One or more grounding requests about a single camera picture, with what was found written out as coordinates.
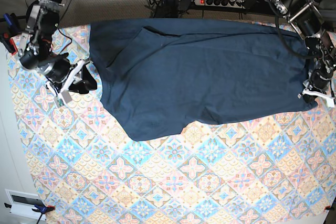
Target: patterned tablecloth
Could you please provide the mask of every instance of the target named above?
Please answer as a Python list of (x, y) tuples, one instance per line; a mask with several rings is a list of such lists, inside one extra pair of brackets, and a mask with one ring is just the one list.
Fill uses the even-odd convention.
[[(74, 62), (90, 26), (65, 29)], [(54, 51), (68, 39), (55, 33)], [(24, 153), (48, 223), (274, 223), (319, 215), (336, 196), (336, 110), (319, 106), (248, 122), (190, 124), (181, 135), (128, 138), (102, 88), (56, 108), (44, 80), (8, 54)]]

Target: wall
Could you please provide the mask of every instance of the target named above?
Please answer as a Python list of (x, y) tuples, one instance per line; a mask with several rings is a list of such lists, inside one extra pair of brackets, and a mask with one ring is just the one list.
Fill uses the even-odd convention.
[(16, 218), (4, 203), (9, 203), (6, 189), (36, 194), (16, 124), (8, 82), (5, 47), (0, 43), (0, 223), (36, 223)]

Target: power cord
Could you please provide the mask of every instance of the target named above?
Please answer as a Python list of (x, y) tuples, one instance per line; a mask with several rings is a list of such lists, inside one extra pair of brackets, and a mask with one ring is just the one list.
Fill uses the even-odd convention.
[(279, 18), (283, 18), (283, 15), (281, 15), (275, 9), (274, 5), (271, 3), (271, 0), (266, 0), (266, 2), (268, 3), (269, 7), (271, 8), (271, 10), (275, 14), (275, 26), (277, 28), (278, 36), (279, 36), (279, 39), (280, 39), (281, 43), (287, 49), (287, 51), (289, 51), (294, 56), (299, 57), (299, 58), (304, 59), (304, 60), (315, 58), (315, 57), (312, 57), (312, 56), (299, 54), (299, 53), (295, 52), (293, 49), (290, 48), (290, 46), (286, 43), (286, 40), (285, 40), (285, 38), (284, 38), (284, 36), (283, 36), (283, 34), (281, 32), (280, 25), (279, 25)]
[(71, 43), (72, 43), (72, 38), (69, 37), (69, 36), (67, 36), (67, 35), (65, 35), (64, 33), (62, 33), (60, 29), (58, 29), (58, 31), (59, 31), (59, 33), (62, 34), (64, 37), (70, 39), (70, 42), (67, 43), (65, 47), (63, 47), (63, 49), (61, 50), (61, 52), (59, 52), (59, 55), (60, 55), (60, 54), (61, 54), (61, 53), (62, 53), (68, 46), (71, 45)]

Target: power strip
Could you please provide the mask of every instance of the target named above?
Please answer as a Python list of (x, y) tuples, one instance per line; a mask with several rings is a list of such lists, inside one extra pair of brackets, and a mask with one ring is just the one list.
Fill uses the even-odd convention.
[(216, 6), (216, 7), (230, 7), (236, 9), (245, 9), (241, 0), (228, 1), (228, 0), (195, 0), (195, 5), (199, 6)]

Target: dark blue t-shirt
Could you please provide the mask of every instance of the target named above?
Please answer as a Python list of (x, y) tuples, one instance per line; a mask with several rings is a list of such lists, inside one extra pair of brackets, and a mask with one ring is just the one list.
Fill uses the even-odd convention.
[[(283, 31), (293, 50), (300, 38)], [(309, 110), (298, 99), (306, 62), (275, 28), (200, 19), (134, 19), (91, 25), (101, 102), (135, 141), (180, 134), (193, 121), (241, 122)]]

